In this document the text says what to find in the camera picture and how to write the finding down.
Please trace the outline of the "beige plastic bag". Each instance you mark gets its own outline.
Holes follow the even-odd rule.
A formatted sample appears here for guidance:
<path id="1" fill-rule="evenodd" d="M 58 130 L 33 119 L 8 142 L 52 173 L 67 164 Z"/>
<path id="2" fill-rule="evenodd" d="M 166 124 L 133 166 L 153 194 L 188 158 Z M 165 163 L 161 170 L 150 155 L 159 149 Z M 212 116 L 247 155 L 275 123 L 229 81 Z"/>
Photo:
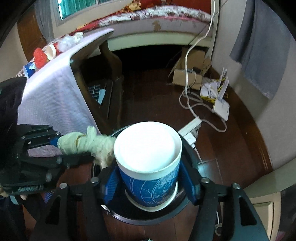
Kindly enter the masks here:
<path id="1" fill-rule="evenodd" d="M 71 132 L 58 139 L 57 145 L 62 154 L 82 154 L 89 152 L 102 169 L 109 167 L 114 160 L 116 137 L 98 135 L 94 126 L 88 126 L 86 133 Z"/>

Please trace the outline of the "blue paper cup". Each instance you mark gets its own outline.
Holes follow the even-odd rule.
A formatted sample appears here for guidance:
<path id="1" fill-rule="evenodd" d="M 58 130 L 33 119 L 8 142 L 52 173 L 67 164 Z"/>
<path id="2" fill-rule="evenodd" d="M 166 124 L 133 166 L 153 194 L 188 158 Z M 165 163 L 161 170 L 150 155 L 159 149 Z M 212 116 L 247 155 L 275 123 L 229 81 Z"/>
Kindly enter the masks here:
<path id="1" fill-rule="evenodd" d="M 164 123 L 135 123 L 118 134 L 114 157 L 126 197 L 134 206 L 156 212 L 173 201 L 182 150 L 181 136 Z"/>
<path id="2" fill-rule="evenodd" d="M 29 62 L 23 66 L 24 76 L 29 79 L 36 72 L 36 64 L 34 62 Z"/>

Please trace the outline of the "black round trash bin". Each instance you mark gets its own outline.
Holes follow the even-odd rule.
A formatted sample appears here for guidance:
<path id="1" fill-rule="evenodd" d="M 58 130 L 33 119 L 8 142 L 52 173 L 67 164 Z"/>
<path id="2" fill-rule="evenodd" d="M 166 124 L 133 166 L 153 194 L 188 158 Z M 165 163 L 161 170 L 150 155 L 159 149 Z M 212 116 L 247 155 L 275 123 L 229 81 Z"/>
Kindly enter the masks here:
<path id="1" fill-rule="evenodd" d="M 133 178 L 113 161 L 111 168 L 92 165 L 91 177 L 106 177 L 102 184 L 101 207 L 117 220 L 131 225 L 154 225 L 180 213 L 189 202 L 200 198 L 198 157 L 193 145 L 195 137 L 181 136 L 180 162 L 163 177 L 140 180 Z"/>

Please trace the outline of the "pink floral tablecloth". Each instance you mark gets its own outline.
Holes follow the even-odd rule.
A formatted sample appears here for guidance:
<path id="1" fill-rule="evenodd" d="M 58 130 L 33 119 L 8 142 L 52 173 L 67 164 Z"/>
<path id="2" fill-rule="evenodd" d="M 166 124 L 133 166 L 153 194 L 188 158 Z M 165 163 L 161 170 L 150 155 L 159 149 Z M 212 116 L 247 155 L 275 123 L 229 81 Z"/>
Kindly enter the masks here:
<path id="1" fill-rule="evenodd" d="M 94 32 L 47 63 L 27 80 L 22 103 L 18 108 L 18 124 L 48 125 L 62 135 L 85 133 L 88 126 L 100 134 L 112 131 L 103 118 L 99 105 L 88 90 L 77 83 L 82 60 L 92 54 L 113 33 L 112 28 Z"/>

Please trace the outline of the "white power strip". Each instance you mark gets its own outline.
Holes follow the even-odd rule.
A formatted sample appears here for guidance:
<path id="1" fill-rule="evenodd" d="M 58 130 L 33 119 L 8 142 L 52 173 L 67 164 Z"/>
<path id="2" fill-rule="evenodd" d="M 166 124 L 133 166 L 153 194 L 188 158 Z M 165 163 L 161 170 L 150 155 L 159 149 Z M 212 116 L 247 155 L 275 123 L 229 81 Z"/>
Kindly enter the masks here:
<path id="1" fill-rule="evenodd" d="M 201 124 L 201 119 L 197 117 L 178 131 L 178 134 L 182 136 L 193 149 L 196 147 L 196 141 Z"/>

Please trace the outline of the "white wifi router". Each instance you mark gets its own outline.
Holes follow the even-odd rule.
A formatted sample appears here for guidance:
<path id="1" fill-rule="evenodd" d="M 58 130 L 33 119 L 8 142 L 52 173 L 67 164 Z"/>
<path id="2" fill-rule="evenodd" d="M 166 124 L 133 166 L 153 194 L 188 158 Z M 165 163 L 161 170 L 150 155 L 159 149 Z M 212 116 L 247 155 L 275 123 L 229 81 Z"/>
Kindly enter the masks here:
<path id="1" fill-rule="evenodd" d="M 228 85 L 227 68 L 223 68 L 218 79 L 204 77 L 200 89 L 201 99 L 211 102 L 212 111 L 224 121 L 228 120 L 230 110 L 229 103 L 224 99 Z"/>

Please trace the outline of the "red paper cup lying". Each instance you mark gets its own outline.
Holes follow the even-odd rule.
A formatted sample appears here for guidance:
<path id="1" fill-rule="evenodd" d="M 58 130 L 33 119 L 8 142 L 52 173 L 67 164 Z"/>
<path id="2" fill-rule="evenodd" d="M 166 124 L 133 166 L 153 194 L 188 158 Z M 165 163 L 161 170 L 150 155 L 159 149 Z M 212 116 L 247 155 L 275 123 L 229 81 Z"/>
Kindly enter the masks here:
<path id="1" fill-rule="evenodd" d="M 57 43 L 46 45 L 44 52 L 45 52 L 49 61 L 52 61 L 54 58 L 56 58 L 61 53 L 58 50 Z"/>

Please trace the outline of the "crumpled clear plastic wrap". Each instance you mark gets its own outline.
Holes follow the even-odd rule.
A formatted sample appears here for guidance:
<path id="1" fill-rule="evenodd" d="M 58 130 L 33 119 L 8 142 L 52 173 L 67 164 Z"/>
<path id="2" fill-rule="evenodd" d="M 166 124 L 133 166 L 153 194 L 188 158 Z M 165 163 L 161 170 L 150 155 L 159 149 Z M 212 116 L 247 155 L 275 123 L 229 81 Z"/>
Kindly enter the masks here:
<path id="1" fill-rule="evenodd" d="M 67 50 L 71 49 L 72 47 L 80 43 L 82 39 L 82 32 L 77 32 L 72 36 L 65 35 L 58 41 L 57 48 L 60 52 L 66 52 Z"/>

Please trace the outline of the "brown wooden door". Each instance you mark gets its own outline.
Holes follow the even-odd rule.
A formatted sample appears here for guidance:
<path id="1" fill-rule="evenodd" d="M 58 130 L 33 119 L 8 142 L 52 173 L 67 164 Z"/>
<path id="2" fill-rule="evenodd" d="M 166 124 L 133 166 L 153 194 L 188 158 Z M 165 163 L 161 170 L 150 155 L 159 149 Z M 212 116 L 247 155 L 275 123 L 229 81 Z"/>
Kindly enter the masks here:
<path id="1" fill-rule="evenodd" d="M 35 8 L 31 6 L 19 18 L 17 22 L 18 35 L 23 48 L 23 52 L 28 61 L 33 58 L 36 48 L 43 48 L 47 41 L 43 37 L 36 18 Z"/>

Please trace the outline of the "cardboard box on floor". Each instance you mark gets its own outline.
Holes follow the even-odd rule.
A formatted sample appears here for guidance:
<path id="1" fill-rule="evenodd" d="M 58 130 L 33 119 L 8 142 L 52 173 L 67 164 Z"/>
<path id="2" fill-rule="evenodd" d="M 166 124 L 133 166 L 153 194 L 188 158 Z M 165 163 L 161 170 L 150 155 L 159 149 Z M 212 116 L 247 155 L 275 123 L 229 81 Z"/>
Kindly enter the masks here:
<path id="1" fill-rule="evenodd" d="M 169 77 L 173 75 L 172 83 L 174 85 L 186 85 L 185 56 L 188 48 L 182 49 L 180 59 L 172 68 Z M 202 50 L 192 49 L 187 57 L 188 87 L 194 90 L 200 90 L 204 75 L 211 67 L 210 57 L 205 57 Z"/>

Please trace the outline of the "grey curtain left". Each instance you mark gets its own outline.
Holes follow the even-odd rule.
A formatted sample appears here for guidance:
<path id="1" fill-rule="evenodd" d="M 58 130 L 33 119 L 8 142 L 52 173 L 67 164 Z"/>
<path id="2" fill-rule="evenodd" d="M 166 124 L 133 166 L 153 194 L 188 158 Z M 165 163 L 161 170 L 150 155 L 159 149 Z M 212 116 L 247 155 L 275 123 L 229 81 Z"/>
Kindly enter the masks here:
<path id="1" fill-rule="evenodd" d="M 38 0 L 34 3 L 39 29 L 47 42 L 54 40 L 50 1 Z"/>

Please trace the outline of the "window with green curtain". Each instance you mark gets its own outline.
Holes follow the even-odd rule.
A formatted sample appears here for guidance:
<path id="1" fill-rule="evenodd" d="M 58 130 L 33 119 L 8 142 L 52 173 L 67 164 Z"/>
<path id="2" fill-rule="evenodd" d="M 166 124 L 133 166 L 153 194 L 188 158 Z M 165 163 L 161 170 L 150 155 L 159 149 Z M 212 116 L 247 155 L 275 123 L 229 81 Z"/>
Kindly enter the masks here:
<path id="1" fill-rule="evenodd" d="M 109 3 L 119 3 L 122 1 L 102 1 L 102 0 L 56 0 L 52 1 L 55 23 L 57 26 L 62 25 L 68 20 L 94 9 L 98 6 Z"/>

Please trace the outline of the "bed with floral sheet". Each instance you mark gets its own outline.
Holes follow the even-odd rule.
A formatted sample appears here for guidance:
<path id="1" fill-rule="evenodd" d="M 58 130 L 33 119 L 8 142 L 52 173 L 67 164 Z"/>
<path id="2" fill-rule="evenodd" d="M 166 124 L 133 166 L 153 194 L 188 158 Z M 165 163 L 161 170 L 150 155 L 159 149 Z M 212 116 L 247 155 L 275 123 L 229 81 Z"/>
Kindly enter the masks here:
<path id="1" fill-rule="evenodd" d="M 184 6 L 155 6 L 136 12 L 108 16 L 80 29 L 84 36 L 106 35 L 110 49 L 151 45 L 199 44 L 210 47 L 214 33 L 208 29 L 211 15 Z"/>

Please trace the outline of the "grey curtain by headboard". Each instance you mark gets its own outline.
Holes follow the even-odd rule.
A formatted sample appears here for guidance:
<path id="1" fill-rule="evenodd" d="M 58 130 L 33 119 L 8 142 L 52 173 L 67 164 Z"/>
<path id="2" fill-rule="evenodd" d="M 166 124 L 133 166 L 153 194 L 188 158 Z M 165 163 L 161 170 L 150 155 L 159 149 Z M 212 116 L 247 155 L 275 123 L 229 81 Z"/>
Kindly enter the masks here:
<path id="1" fill-rule="evenodd" d="M 287 65 L 292 35 L 264 1 L 247 1 L 230 57 L 241 64 L 245 78 L 273 99 Z"/>

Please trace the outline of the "red yellow patterned blanket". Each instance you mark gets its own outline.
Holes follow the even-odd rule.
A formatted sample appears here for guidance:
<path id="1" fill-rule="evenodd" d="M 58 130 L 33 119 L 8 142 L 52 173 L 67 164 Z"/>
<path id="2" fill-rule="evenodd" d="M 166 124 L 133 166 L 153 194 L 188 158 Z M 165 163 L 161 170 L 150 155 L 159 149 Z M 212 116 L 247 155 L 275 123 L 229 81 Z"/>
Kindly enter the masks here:
<path id="1" fill-rule="evenodd" d="M 140 0 L 140 1 L 132 1 L 128 5 L 126 5 L 124 8 L 120 9 L 116 12 L 116 14 L 121 13 L 130 13 L 135 11 L 140 11 L 147 8 L 152 8 L 155 6 L 162 6 L 167 5 L 167 1 L 162 0 Z"/>

